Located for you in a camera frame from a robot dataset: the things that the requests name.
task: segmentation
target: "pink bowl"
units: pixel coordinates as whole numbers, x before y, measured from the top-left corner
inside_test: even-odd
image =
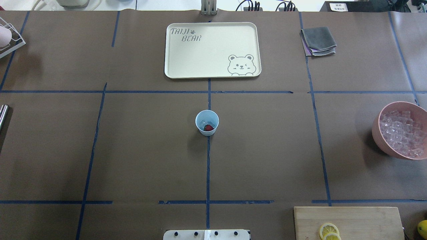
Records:
[[[424,132],[427,132],[427,111],[410,102],[392,102],[387,106],[385,106],[380,111],[380,113],[378,114],[377,118],[374,121],[374,124],[372,125],[372,136],[374,137],[375,143],[378,145],[378,147],[381,150],[383,150],[385,153],[395,158],[408,159],[408,160],[427,159],[427,138],[424,139],[424,143],[423,143],[424,154],[416,158],[409,158],[398,153],[386,142],[380,130],[380,115],[393,110],[397,110],[399,112],[411,111],[411,118],[415,122],[421,123],[422,124],[421,129]]]

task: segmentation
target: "tray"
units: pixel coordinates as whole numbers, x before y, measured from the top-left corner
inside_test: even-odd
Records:
[[[395,207],[294,207],[296,240],[320,240],[323,223],[336,225],[342,240],[404,240]]]
[[[254,77],[261,73],[253,23],[173,23],[164,73],[172,79]]]

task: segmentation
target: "dish rack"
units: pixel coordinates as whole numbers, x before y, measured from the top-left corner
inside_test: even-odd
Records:
[[[0,49],[0,58],[8,55],[9,53],[15,51],[16,49],[22,47],[25,45],[25,41],[22,38],[21,34],[16,30],[16,28],[10,24],[7,23],[3,18],[0,17],[0,25],[9,29],[12,32],[12,40],[8,45]]]

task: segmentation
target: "folded towel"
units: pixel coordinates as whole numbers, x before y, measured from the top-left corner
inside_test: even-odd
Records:
[[[300,35],[306,56],[335,53],[336,42],[328,27],[301,29]]]

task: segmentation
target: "wooden cutting board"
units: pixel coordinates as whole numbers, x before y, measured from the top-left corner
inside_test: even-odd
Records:
[[[294,207],[296,240],[320,240],[319,228],[330,222],[342,240],[403,240],[398,208]]]

